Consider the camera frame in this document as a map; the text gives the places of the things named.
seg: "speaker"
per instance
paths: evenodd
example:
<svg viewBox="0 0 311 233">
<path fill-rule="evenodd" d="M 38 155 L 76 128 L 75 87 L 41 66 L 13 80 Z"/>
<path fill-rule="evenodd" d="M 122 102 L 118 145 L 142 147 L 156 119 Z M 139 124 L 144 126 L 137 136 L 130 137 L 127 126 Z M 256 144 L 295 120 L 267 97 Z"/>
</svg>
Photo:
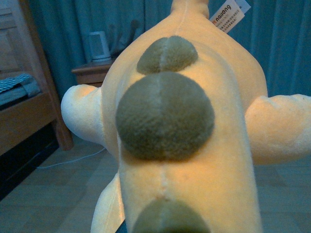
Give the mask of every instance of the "speaker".
<svg viewBox="0 0 311 233">
<path fill-rule="evenodd" d="M 104 31 L 92 32 L 88 35 L 93 62 L 111 60 L 106 36 Z"/>
</svg>

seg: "plush dinosaur leg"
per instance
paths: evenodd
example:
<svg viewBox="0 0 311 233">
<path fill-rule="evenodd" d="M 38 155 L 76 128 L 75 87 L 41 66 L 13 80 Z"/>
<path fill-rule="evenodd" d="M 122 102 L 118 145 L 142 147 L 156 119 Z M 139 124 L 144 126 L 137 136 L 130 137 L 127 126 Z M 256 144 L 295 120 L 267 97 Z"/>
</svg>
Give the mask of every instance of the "plush dinosaur leg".
<svg viewBox="0 0 311 233">
<path fill-rule="evenodd" d="M 117 173 L 97 201 L 91 233 L 115 233 L 124 219 L 119 173 Z"/>
<path fill-rule="evenodd" d="M 254 164 L 282 163 L 311 154 L 311 97 L 258 97 L 245 120 Z"/>
<path fill-rule="evenodd" d="M 102 90 L 83 84 L 65 93 L 61 109 L 65 124 L 75 135 L 105 147 L 101 104 Z"/>
</svg>

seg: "tiled floor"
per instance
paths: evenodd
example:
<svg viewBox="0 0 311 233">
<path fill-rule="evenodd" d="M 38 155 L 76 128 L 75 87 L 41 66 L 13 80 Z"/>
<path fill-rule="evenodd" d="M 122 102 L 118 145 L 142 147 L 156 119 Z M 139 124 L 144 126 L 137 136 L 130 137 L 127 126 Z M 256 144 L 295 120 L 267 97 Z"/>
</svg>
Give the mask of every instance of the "tiled floor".
<svg viewBox="0 0 311 233">
<path fill-rule="evenodd" d="M 42 166 L 74 160 L 102 147 L 75 138 Z M 37 169 L 0 202 L 0 233 L 87 233 L 97 199 L 117 171 L 107 152 Z M 265 233 L 311 233 L 311 156 L 255 167 Z"/>
</svg>

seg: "teal curtain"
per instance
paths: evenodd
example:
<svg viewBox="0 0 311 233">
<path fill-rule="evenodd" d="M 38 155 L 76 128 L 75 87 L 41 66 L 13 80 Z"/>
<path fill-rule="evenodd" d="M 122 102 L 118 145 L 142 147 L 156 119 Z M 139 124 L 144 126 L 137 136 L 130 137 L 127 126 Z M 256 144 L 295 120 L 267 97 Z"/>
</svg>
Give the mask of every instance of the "teal curtain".
<svg viewBox="0 0 311 233">
<path fill-rule="evenodd" d="M 213 15 L 225 0 L 210 0 Z M 261 64 L 273 95 L 311 96 L 311 0 L 248 0 L 229 35 Z M 87 35 L 104 31 L 117 56 L 170 13 L 172 0 L 30 0 L 60 98 L 76 84 L 71 70 L 90 62 Z"/>
</svg>

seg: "cable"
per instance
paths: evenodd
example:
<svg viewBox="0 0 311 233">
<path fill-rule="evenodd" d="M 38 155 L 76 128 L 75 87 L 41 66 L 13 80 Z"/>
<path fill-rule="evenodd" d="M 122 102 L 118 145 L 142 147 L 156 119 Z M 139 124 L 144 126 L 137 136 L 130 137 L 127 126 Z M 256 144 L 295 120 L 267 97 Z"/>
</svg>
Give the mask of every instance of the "cable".
<svg viewBox="0 0 311 233">
<path fill-rule="evenodd" d="M 71 161 L 67 161 L 67 162 L 62 162 L 62 163 L 58 163 L 58 164 L 53 164 L 53 165 L 50 165 L 50 166 L 37 166 L 36 168 L 38 168 L 38 169 L 48 169 L 48 168 L 55 167 L 55 166 L 62 165 L 62 164 L 69 164 L 69 163 L 77 162 L 79 160 L 86 159 L 88 157 L 97 155 L 97 154 L 99 154 L 99 153 L 101 153 L 101 152 L 103 152 L 105 150 L 106 150 L 106 148 L 104 147 L 99 152 L 96 152 L 94 154 L 90 154 L 90 155 L 84 156 L 84 157 L 79 158 L 79 159 L 75 159 L 75 160 L 71 160 Z"/>
</svg>

